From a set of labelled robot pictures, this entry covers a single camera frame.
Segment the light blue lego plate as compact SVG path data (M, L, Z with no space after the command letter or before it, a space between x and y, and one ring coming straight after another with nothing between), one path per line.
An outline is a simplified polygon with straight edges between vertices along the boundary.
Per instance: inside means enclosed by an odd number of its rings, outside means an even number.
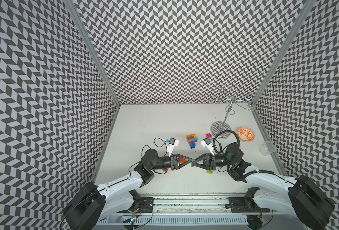
M197 142L197 141L198 141L197 138L192 138L192 139L189 139L189 140L188 140L189 143L190 143L190 142Z

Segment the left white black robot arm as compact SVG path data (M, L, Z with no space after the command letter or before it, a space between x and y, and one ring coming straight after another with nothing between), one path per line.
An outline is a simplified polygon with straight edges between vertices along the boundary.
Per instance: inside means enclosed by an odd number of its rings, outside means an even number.
M154 178L155 170L178 170L191 162L180 154L160 157L155 149L149 149L128 175L100 185L86 183L63 209L63 221L71 230L91 230L112 214L136 209L140 199L136 190Z

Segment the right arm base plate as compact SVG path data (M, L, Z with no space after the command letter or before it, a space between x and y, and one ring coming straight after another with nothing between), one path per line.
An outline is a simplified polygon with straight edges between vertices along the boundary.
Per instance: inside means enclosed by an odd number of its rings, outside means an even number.
M252 199L244 197L229 197L229 203L225 205L232 213L269 213L270 209L260 208Z

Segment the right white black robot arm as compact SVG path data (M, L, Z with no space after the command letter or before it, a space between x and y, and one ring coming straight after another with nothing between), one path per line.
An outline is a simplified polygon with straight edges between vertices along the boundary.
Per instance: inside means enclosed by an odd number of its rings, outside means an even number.
M242 158L238 134L232 130L225 132L233 134L236 142L223 148L215 146L217 137L202 140L202 146L209 152L192 160L193 167L213 171L225 167L234 181L253 185L244 197L251 199L257 207L289 214L312 230L327 227L335 204L312 178L278 175L246 162Z

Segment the orange long lego brick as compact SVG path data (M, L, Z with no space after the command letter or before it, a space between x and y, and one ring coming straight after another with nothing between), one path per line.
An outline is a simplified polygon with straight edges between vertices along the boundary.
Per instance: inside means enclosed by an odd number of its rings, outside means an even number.
M187 162L187 160L186 160L186 159L183 159L183 160L179 160L179 162L180 162L180 164L184 164L184 163Z

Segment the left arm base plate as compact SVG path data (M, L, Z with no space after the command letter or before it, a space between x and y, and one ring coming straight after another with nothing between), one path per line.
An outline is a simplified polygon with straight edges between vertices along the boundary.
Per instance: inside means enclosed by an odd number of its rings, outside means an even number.
M151 213L154 207L153 197L142 197L141 199L134 200L133 205L128 209L122 211L122 213Z

